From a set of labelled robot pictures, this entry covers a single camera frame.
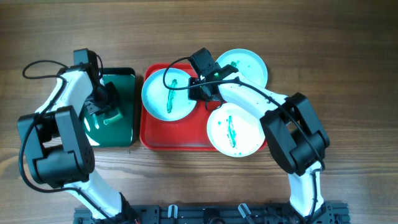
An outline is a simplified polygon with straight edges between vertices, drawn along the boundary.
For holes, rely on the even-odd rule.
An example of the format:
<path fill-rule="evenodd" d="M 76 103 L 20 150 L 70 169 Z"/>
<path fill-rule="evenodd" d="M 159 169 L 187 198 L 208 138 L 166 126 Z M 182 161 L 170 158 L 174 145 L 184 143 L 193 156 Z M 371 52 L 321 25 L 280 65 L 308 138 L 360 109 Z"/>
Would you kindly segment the green sponge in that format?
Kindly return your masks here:
<path fill-rule="evenodd" d="M 123 114 L 122 114 L 120 108 L 116 107 L 115 109 L 111 109 L 108 112 L 105 112 L 105 114 L 103 116 L 103 123 L 105 125 L 109 125 L 109 124 L 119 121 L 122 118 L 123 118 Z"/>

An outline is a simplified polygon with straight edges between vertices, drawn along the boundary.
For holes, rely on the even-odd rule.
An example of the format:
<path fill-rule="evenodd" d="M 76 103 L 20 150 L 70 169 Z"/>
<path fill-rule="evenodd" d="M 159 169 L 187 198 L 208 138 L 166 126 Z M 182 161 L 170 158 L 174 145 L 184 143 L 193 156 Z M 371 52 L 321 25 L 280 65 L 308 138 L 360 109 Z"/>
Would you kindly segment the white plate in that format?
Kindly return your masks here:
<path fill-rule="evenodd" d="M 210 114 L 206 131 L 212 146 L 230 157 L 254 154 L 266 142 L 259 120 L 233 103 Z"/>
<path fill-rule="evenodd" d="M 248 80 L 266 87 L 268 81 L 267 67 L 258 54 L 247 49 L 232 49 L 216 60 L 221 67 L 232 65 L 236 67 Z"/>
<path fill-rule="evenodd" d="M 169 90 L 163 84 L 165 69 L 160 69 L 147 78 L 142 87 L 142 103 L 153 117 L 162 121 L 177 121 L 190 114 L 196 106 L 188 98 L 188 90 Z"/>

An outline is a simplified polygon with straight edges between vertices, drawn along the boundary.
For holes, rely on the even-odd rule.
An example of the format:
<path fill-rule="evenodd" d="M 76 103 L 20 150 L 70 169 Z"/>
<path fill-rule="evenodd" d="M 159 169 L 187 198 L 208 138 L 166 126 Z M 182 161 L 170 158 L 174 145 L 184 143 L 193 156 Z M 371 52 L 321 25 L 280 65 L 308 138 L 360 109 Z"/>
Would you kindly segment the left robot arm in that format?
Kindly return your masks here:
<path fill-rule="evenodd" d="M 43 194 L 68 192 L 83 203 L 93 223 L 140 223 L 139 214 L 124 195 L 114 190 L 95 170 L 95 155 L 81 118 L 103 115 L 111 124 L 120 121 L 120 94 L 103 78 L 135 75 L 129 67 L 105 68 L 89 49 L 75 50 L 74 64 L 59 63 L 57 84 L 34 113 L 21 116 L 19 172 L 32 190 Z"/>

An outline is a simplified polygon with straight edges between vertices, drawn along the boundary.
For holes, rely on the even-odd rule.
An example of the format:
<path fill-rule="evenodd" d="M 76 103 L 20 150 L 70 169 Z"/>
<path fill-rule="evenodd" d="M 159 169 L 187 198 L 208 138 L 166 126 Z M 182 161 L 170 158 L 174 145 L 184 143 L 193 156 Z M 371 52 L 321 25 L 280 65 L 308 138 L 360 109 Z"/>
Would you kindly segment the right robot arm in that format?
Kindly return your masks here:
<path fill-rule="evenodd" d="M 330 139 L 309 99 L 271 92 L 235 66 L 220 66 L 206 48 L 187 59 L 197 74 L 189 83 L 196 99 L 234 103 L 259 120 L 271 156 L 289 175 L 291 206 L 311 223 L 323 204 L 320 174 Z"/>

